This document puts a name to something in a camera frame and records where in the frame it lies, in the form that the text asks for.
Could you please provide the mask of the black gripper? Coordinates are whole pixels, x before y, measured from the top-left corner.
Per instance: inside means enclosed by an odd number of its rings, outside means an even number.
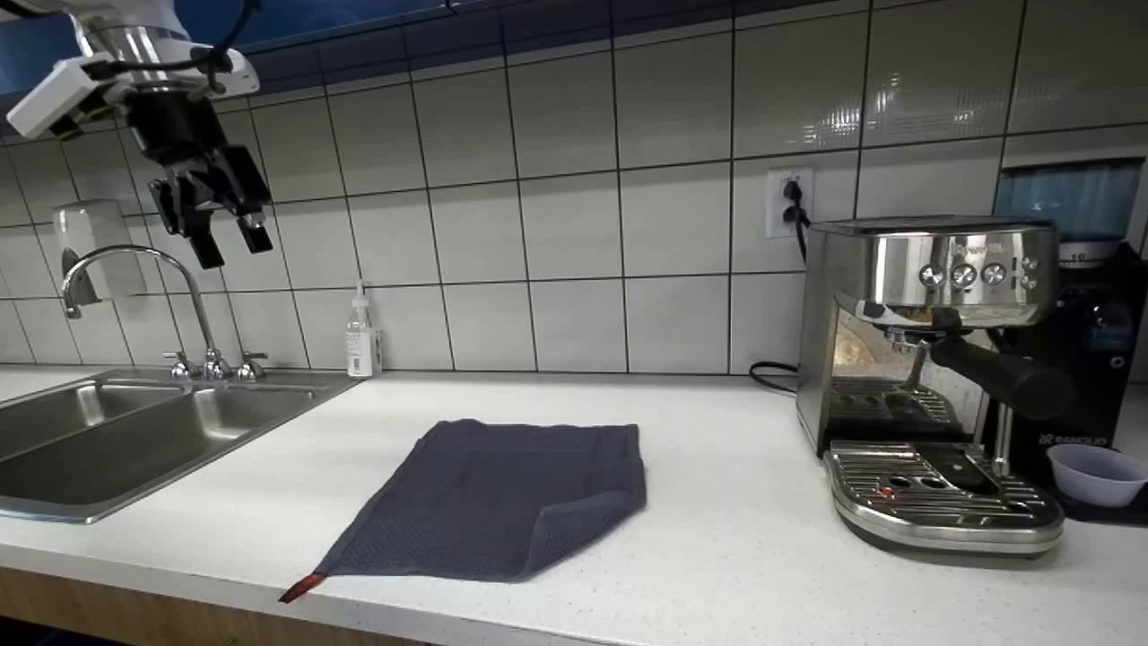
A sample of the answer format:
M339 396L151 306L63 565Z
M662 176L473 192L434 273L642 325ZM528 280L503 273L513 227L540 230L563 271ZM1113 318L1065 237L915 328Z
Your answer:
M225 140L209 97L128 94L124 121L139 152L160 169L146 182L168 233L183 233L200 271L218 271L221 252L212 213L225 209L250 255L273 252L262 209L273 201L255 155Z

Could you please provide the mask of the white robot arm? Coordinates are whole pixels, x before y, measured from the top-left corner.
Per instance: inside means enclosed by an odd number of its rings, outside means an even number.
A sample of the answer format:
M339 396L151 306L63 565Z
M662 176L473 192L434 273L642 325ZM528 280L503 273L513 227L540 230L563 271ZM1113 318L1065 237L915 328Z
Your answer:
M117 119L139 155L160 169L146 182L168 233L183 237L204 271L221 267L212 215L225 209L250 255L273 249L264 230L269 182L244 144L231 144L215 97L250 97L262 81L238 38L258 0L241 0L238 22L200 45L177 15L177 0L3 0L7 20L63 15L75 53L7 111L26 136L72 140L88 121Z

